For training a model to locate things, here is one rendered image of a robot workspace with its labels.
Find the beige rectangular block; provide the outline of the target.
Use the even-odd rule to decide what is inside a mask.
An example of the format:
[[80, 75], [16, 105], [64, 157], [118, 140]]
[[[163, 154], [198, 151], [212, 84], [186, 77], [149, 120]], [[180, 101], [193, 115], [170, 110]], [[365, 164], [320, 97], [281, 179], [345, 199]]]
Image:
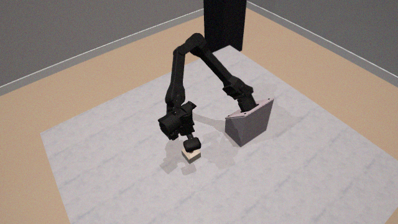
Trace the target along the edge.
[[197, 149], [192, 153], [186, 152], [185, 148], [181, 150], [182, 156], [187, 160], [189, 164], [201, 158], [201, 152]]

